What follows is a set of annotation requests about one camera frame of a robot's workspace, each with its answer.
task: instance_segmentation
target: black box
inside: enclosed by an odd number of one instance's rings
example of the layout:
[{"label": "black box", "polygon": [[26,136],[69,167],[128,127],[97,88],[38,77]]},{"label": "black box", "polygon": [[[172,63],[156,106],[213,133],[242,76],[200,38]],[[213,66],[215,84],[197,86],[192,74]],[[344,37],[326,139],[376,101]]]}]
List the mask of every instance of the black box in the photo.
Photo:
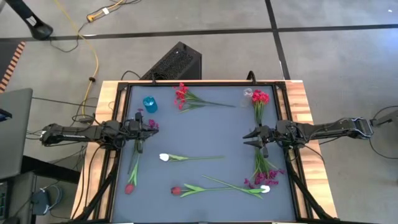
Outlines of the black box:
[{"label": "black box", "polygon": [[201,53],[178,42],[141,80],[201,80]]}]

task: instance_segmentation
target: gray tabletop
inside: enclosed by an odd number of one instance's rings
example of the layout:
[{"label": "gray tabletop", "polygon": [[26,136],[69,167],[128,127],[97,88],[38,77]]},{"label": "gray tabletop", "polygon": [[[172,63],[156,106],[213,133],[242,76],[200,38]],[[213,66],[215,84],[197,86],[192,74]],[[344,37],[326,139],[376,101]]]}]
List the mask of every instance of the gray tabletop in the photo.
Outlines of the gray tabletop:
[{"label": "gray tabletop", "polygon": [[0,122],[0,180],[21,171],[32,92],[26,88],[0,94],[0,108],[12,114]]},{"label": "gray tabletop", "polygon": [[[254,172],[254,149],[244,145],[242,137],[255,125],[251,106],[239,102],[248,86],[191,87],[196,95],[214,102],[236,105],[237,108],[206,107],[179,113],[173,104],[171,87],[134,86],[128,112],[133,118],[143,108],[144,97],[152,95],[159,107],[154,114],[143,112],[144,119],[159,123],[159,132],[144,143],[140,156],[137,186],[131,195],[124,193],[134,141],[122,150],[121,165],[114,199],[112,222],[244,222],[292,221],[294,209],[287,175],[278,176],[279,185],[263,194],[263,199],[237,190],[202,192],[184,198],[174,196],[170,189],[183,184],[204,188],[224,187],[203,178],[214,177],[230,184],[244,186],[244,179]],[[270,96],[264,110],[263,124],[275,126],[277,113],[272,88],[258,89]],[[285,169],[282,150],[269,144],[269,160]],[[225,156],[206,161],[163,162],[160,153],[179,156]]]}]

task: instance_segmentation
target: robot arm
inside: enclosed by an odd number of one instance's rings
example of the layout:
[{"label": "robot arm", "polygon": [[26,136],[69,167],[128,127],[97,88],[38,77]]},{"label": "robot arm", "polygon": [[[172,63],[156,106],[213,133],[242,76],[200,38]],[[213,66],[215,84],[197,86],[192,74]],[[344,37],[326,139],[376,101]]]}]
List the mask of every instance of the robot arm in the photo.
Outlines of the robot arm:
[{"label": "robot arm", "polygon": [[50,146],[62,141],[97,142],[105,149],[120,149],[126,140],[145,140],[156,134],[157,129],[145,128],[142,125],[142,115],[136,113],[135,119],[129,119],[123,124],[118,121],[106,121],[97,126],[87,128],[64,127],[50,124],[44,127],[40,141],[44,146]]},{"label": "robot arm", "polygon": [[310,140],[338,138],[348,136],[356,139],[369,139],[373,135],[371,124],[363,118],[343,118],[334,123],[303,124],[293,121],[278,121],[275,128],[268,126],[257,127],[244,139],[257,137],[255,141],[244,142],[259,149],[265,158],[268,157],[266,144],[276,142],[286,147],[304,147]]}]

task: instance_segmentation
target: black stand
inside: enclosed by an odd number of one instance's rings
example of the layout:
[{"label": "black stand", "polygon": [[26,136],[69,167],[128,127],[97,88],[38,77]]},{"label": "black stand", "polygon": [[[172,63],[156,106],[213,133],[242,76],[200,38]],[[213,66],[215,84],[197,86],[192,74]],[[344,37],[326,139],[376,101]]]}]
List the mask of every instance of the black stand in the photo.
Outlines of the black stand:
[{"label": "black stand", "polygon": [[33,38],[45,40],[50,37],[52,27],[41,21],[22,0],[6,0],[6,2],[26,23]]},{"label": "black stand", "polygon": [[24,156],[22,158],[21,174],[30,171],[42,177],[49,177],[73,184],[78,184],[80,178],[80,173],[77,171]]}]

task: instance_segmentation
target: gray floor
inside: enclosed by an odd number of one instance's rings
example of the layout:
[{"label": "gray floor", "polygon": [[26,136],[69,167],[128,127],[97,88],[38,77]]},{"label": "gray floor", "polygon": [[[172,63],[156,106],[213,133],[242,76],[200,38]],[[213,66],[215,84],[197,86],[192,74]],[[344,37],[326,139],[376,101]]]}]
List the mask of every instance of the gray floor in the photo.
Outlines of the gray floor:
[{"label": "gray floor", "polygon": [[[52,1],[26,3],[55,29],[73,35],[70,24]],[[107,0],[61,1],[80,26],[85,15]],[[398,23],[397,1],[272,0],[279,27],[352,26]],[[270,28],[263,0],[143,0],[87,26],[83,34],[122,34],[176,30]],[[28,37],[29,31],[7,5],[0,12],[0,37]],[[292,79],[304,80],[316,123],[341,117],[371,118],[385,106],[397,104],[398,30],[347,30],[280,33]],[[144,74],[178,41],[203,54],[203,79],[283,79],[271,33],[192,35],[99,39],[95,47],[100,70],[90,96],[98,96],[103,80],[118,80],[125,70]],[[54,42],[66,49],[74,41]],[[95,63],[80,41],[64,54],[48,42],[28,42],[7,90],[34,89],[34,96],[79,103]],[[70,124],[76,106],[34,100],[30,130],[57,122]],[[381,153],[398,157],[396,129],[376,130],[373,143]],[[44,148],[29,141],[25,153],[46,161],[71,154],[75,147]],[[343,220],[395,223],[398,207],[398,161],[372,152],[368,142],[339,139],[322,146],[326,171],[338,215]],[[65,214],[71,204],[58,208]],[[47,218],[40,223],[48,223]]]}]

